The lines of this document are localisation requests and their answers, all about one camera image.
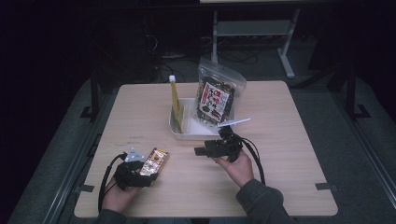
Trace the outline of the white metal stand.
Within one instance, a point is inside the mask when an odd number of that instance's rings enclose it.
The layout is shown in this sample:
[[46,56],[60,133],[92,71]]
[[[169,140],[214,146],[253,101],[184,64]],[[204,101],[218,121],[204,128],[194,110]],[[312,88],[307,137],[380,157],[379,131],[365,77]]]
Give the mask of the white metal stand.
[[218,12],[215,11],[213,14],[211,61],[213,63],[218,62],[219,37],[284,36],[284,44],[281,48],[277,49],[277,54],[287,78],[294,79],[295,74],[290,65],[287,53],[297,25],[300,11],[301,10],[299,8],[296,8],[289,20],[271,21],[220,21],[218,19]]

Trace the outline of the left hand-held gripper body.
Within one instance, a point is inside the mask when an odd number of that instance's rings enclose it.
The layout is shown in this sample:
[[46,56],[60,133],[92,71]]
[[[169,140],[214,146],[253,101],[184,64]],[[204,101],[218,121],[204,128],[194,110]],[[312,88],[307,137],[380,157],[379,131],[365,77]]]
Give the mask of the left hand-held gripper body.
[[118,165],[114,178],[119,188],[126,190],[128,187],[144,188],[146,187],[146,176],[134,171],[134,161],[143,161],[145,156],[136,151],[133,147],[123,162]]

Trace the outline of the white plastic bin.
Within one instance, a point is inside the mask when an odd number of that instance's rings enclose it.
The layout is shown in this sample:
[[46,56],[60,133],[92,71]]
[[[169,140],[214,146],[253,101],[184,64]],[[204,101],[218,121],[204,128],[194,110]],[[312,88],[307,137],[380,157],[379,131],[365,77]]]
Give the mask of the white plastic bin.
[[220,127],[205,123],[196,117],[196,106],[194,98],[179,98],[178,106],[182,115],[181,123],[178,123],[174,109],[170,109],[169,126],[172,134],[177,140],[216,140],[220,139]]

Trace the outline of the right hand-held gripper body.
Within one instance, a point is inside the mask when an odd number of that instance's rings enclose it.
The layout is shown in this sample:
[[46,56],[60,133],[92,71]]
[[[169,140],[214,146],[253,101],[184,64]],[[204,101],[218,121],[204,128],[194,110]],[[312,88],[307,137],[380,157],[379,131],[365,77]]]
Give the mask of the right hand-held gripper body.
[[223,121],[217,125],[219,129],[220,139],[217,147],[206,148],[208,158],[219,158],[227,156],[230,162],[238,159],[240,150],[242,149],[242,138],[233,132],[232,126],[242,122],[249,121],[250,118],[245,119],[231,119]]

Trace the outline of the black metal stand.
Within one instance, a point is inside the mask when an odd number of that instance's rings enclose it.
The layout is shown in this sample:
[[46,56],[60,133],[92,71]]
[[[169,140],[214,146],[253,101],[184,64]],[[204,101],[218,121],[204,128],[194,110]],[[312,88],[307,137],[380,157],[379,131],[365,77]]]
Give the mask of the black metal stand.
[[356,73],[354,67],[349,64],[346,71],[346,113],[356,121],[357,119],[370,118],[371,115],[364,105],[356,105]]
[[97,73],[95,70],[91,73],[91,104],[85,106],[80,114],[83,119],[89,119],[94,122],[99,113],[99,86],[97,81]]

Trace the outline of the clear bag of dark snacks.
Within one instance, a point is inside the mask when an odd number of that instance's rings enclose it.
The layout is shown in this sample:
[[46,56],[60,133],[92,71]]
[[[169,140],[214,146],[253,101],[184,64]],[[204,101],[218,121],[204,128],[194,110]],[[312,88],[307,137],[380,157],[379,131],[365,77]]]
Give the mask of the clear bag of dark snacks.
[[232,119],[247,87],[246,79],[231,68],[202,58],[198,65],[196,118],[209,127]]

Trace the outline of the person's left hand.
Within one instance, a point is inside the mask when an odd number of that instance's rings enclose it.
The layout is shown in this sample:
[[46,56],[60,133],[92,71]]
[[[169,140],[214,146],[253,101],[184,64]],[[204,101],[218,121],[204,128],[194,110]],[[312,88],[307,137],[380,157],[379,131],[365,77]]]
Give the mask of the person's left hand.
[[102,208],[117,213],[123,213],[132,203],[141,188],[128,187],[126,190],[120,189],[114,178],[111,178],[105,188],[105,196]]

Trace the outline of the yellow spouted pouch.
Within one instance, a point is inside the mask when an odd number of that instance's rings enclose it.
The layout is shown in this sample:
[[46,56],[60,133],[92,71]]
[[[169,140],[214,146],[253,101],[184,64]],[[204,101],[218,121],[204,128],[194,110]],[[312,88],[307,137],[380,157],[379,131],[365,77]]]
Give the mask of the yellow spouted pouch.
[[173,112],[174,112],[176,126],[178,131],[182,133],[183,108],[179,105],[176,77],[174,75],[170,75],[169,82],[171,84]]

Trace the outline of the gold foil snack packet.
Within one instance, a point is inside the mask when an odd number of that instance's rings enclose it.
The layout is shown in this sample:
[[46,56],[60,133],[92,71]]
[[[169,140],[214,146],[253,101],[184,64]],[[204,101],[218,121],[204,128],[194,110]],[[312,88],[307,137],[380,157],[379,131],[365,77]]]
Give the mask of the gold foil snack packet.
[[139,174],[145,176],[159,174],[169,157],[169,152],[155,147],[148,155]]

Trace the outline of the person's right hand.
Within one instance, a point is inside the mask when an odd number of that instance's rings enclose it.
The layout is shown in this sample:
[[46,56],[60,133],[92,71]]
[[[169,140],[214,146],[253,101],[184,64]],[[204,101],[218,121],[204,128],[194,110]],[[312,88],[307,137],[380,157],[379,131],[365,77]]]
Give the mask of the person's right hand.
[[215,158],[214,162],[222,167],[231,180],[242,188],[254,178],[252,162],[244,150],[241,150],[238,159],[234,162],[226,161],[223,158]]

